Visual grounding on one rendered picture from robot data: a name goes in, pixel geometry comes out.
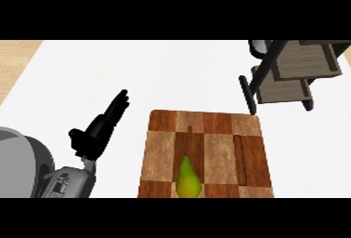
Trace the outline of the checkered wooden cutting board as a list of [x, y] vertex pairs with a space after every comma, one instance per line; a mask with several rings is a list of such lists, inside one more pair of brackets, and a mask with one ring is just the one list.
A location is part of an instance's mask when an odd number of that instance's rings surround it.
[[149, 115], [141, 198], [175, 198], [187, 157], [203, 198], [270, 197], [271, 180], [259, 118], [221, 112], [155, 110]]

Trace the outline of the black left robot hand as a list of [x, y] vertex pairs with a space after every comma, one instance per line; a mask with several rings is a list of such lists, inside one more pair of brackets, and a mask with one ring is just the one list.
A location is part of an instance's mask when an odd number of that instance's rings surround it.
[[130, 105], [127, 100], [127, 90], [122, 89], [105, 113], [99, 114], [88, 124], [87, 130], [72, 128], [68, 132], [75, 155], [90, 161], [96, 161], [105, 152], [113, 128]]

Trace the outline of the green pear-shaped fruit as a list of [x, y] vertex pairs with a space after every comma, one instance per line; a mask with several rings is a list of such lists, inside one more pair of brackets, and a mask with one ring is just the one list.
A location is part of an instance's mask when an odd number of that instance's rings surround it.
[[192, 167], [189, 156], [186, 155], [180, 165], [175, 192], [180, 197], [193, 198], [200, 195], [200, 190], [200, 179]]

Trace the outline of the tiered basket with wooden shelves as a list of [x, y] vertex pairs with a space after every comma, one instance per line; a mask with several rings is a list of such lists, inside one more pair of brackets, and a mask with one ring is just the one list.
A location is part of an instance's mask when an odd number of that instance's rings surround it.
[[351, 40], [249, 40], [248, 45], [251, 55], [261, 60], [251, 69], [252, 81], [239, 76], [249, 113], [257, 113], [258, 104], [290, 101], [299, 101], [311, 111], [310, 85], [341, 75], [338, 57]]

